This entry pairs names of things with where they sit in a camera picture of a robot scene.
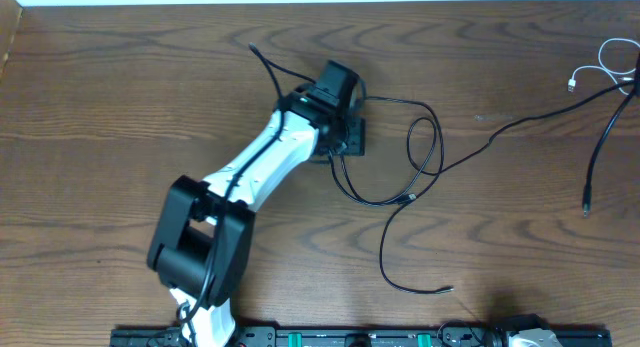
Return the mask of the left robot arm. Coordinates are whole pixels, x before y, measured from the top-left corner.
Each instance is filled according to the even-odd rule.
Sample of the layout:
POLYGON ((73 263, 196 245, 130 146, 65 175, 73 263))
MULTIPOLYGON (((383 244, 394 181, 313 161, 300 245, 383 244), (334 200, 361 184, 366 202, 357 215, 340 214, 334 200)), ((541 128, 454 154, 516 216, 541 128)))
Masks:
POLYGON ((235 159, 201 180, 169 188, 147 265, 175 298, 189 346, 224 346, 236 323, 230 298, 246 270, 256 213, 299 164, 360 142, 360 76, 335 61, 320 77, 277 99, 264 130, 235 159))

